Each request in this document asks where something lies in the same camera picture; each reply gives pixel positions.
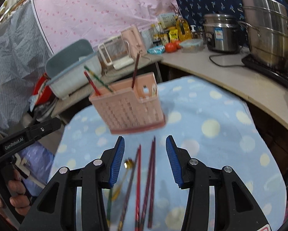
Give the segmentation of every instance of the tomato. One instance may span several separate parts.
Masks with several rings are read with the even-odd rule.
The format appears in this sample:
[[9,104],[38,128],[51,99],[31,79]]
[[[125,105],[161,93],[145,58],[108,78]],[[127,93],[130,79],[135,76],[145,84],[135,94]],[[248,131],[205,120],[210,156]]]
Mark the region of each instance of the tomato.
[[168,43],[165,45],[165,52],[167,53],[172,53],[172,52],[176,52],[177,51],[177,47],[175,43]]
[[177,41],[174,42],[174,44],[176,45],[176,48],[177,48],[177,49],[181,49],[181,46],[179,45],[181,42],[182,42],[182,41],[179,41],[179,40],[177,40]]

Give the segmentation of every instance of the human hand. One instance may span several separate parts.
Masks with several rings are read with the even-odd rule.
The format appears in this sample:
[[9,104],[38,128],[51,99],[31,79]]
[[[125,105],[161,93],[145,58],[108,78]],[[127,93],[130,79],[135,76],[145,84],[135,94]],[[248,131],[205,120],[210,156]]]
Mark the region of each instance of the human hand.
[[[15,197],[11,197],[9,200],[10,200],[11,205],[15,207],[16,211],[20,215],[25,216],[30,209],[30,205],[29,205],[29,200],[27,196],[24,195],[25,187],[22,184],[21,180],[22,178],[21,178],[20,173],[16,169],[14,169],[14,180],[10,180],[8,182],[8,187],[10,188],[10,190],[16,192],[18,195]],[[11,221],[5,215],[2,208],[3,208],[3,201],[0,198],[0,214],[4,217],[4,219],[9,224],[12,225]]]

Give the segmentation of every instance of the pink knife holder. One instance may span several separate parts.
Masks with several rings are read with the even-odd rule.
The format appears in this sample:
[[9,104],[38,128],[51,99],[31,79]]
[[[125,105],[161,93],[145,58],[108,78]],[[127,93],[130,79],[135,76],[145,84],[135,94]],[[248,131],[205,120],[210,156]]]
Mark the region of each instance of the pink knife holder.
[[113,93],[102,87],[100,96],[94,92],[89,97],[111,133],[136,133],[164,126],[154,73],[137,76],[134,89],[131,85],[132,78],[128,78],[109,85]]

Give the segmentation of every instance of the metal screw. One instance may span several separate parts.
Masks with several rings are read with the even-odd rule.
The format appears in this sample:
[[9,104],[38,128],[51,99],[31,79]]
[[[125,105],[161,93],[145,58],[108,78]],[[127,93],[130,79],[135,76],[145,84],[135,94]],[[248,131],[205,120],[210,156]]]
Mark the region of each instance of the metal screw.
[[94,160],[94,161],[93,161],[93,164],[94,164],[95,166],[99,166],[99,165],[102,164],[102,160],[100,160],[100,159]]
[[65,174],[67,171],[68,171],[68,168],[66,168],[66,167],[61,167],[60,168],[60,173],[61,174]]
[[197,159],[191,159],[190,161],[191,165],[197,165],[198,164],[198,160]]
[[224,167],[224,171],[227,173],[231,173],[233,171],[233,169],[230,166],[226,166],[226,167]]

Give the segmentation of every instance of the chopstick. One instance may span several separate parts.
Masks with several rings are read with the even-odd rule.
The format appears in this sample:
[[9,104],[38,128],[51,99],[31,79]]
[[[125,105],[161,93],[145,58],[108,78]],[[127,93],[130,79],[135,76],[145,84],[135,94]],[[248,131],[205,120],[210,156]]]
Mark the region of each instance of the chopstick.
[[112,191],[113,189],[111,188],[109,192],[108,206],[107,206],[107,211],[106,211],[106,221],[108,223],[108,227],[110,227],[110,222],[111,222]]
[[139,155],[139,150],[137,150],[137,154],[135,156],[135,163],[134,163],[134,167],[132,168],[130,181],[128,184],[128,189],[127,189],[127,193],[126,193],[126,197],[125,197],[125,201],[124,201],[124,205],[123,205],[123,211],[121,213],[121,219],[119,221],[117,231],[121,231],[123,229],[124,220],[125,220],[125,216],[126,216],[126,212],[127,212],[127,208],[128,208],[128,202],[129,202],[129,198],[130,198],[131,186],[132,186],[133,177],[134,177],[134,171],[135,171],[135,168],[137,166],[138,155]]
[[135,206],[135,231],[139,231],[140,227],[140,186],[141,186],[141,145],[138,148],[138,165],[137,165],[137,197],[136,197],[136,206]]
[[146,181],[146,188],[145,188],[145,195],[144,195],[144,202],[143,202],[143,209],[142,209],[142,217],[140,220],[139,231],[143,231],[144,229],[144,222],[145,222],[147,201],[148,201],[148,192],[149,192],[149,187],[150,187],[150,182],[151,182],[151,163],[152,163],[153,149],[154,149],[154,142],[151,143],[151,155],[149,158],[148,174],[147,174],[147,181]]
[[149,205],[148,214],[148,228],[151,229],[153,225],[153,213],[154,213],[154,196],[155,196],[155,164],[156,164],[156,136],[154,136],[154,151],[152,157],[152,169],[151,169],[151,200]]
[[94,76],[94,78],[95,78],[98,82],[100,82],[104,87],[106,87],[106,89],[107,89],[108,91],[113,92],[113,90],[110,89],[110,88],[108,87],[108,85],[106,85],[102,80],[100,80],[100,78],[99,78],[93,71],[91,71],[91,70],[88,68],[88,66],[84,65],[84,68],[85,68],[92,76]]
[[134,87],[135,79],[137,77],[137,66],[139,64],[139,59],[140,59],[140,53],[137,54],[137,60],[135,61],[134,72],[132,75],[132,86],[131,86],[132,89]]
[[88,82],[90,83],[90,85],[94,88],[95,92],[97,95],[101,95],[101,93],[99,92],[99,90],[97,89],[97,87],[95,86],[95,84],[93,83],[93,81],[91,80],[90,76],[88,75],[88,73],[86,71],[84,71],[84,74],[86,76],[86,78],[88,79]]

